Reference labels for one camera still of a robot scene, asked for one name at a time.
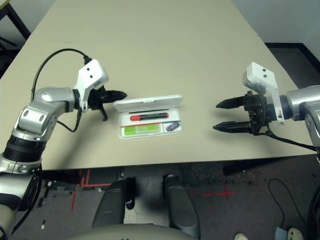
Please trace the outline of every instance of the green label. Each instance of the green label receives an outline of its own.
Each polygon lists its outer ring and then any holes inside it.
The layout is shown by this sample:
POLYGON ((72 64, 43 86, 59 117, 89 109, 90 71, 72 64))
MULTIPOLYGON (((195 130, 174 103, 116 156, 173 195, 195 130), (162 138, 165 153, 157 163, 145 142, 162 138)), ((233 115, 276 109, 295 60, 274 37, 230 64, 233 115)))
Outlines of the green label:
POLYGON ((160 130, 160 124, 148 124, 148 125, 138 125, 138 126, 126 126, 124 128, 124 135, 136 135, 136 134, 146 134, 154 133, 160 130))

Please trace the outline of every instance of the table leg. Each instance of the table leg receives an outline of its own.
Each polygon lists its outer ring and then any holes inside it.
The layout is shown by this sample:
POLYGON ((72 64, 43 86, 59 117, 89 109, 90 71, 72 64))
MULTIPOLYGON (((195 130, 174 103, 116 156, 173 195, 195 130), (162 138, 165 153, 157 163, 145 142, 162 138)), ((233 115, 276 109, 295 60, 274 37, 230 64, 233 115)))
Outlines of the table leg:
POLYGON ((15 27, 19 30, 22 36, 27 40, 28 37, 31 35, 30 31, 26 27, 26 25, 22 22, 21 18, 18 16, 14 8, 8 3, 4 9, 7 10, 7 16, 13 22, 15 27))

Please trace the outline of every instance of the floor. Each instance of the floor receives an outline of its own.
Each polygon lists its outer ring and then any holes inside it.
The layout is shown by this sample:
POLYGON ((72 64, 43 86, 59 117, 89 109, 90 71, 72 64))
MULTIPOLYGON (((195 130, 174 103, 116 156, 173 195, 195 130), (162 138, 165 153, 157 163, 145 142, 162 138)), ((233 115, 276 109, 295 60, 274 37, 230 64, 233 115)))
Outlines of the floor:
MULTIPOLYGON (((320 83, 317 72, 298 49, 272 48, 298 88, 320 83)), ((243 232, 249 240, 273 239, 274 227, 282 213, 269 190, 270 179, 283 181, 290 190, 304 222, 312 195, 320 182, 315 155, 297 156, 224 176, 222 167, 230 162, 160 164, 82 170, 79 185, 52 182, 41 206, 31 212, 12 240, 56 240, 89 230, 95 211, 109 183, 122 176, 137 177, 137 197, 133 210, 125 213, 125 223, 168 225, 162 197, 162 176, 180 176, 197 210, 202 240, 232 240, 243 232)), ((277 181, 270 189, 283 208, 284 229, 306 229, 285 187, 277 181)), ((40 196, 44 196, 44 187, 40 196)))

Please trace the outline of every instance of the cable connector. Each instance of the cable connector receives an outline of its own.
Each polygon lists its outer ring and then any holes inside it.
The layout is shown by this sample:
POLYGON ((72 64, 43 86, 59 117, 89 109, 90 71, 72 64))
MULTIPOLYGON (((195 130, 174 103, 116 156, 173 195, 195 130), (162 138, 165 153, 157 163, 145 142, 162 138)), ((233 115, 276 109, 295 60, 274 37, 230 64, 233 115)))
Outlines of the cable connector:
POLYGON ((83 56, 83 59, 84 59, 84 65, 87 65, 92 60, 92 58, 87 55, 83 56))

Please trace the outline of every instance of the shoe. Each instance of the shoe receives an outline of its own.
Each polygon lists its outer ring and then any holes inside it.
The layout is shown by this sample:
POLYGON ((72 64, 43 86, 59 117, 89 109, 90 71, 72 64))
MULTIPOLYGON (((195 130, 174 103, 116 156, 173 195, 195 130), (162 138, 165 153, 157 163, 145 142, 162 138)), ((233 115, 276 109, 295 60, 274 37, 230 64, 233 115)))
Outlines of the shoe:
POLYGON ((248 240, 248 238, 241 232, 238 232, 233 240, 248 240))

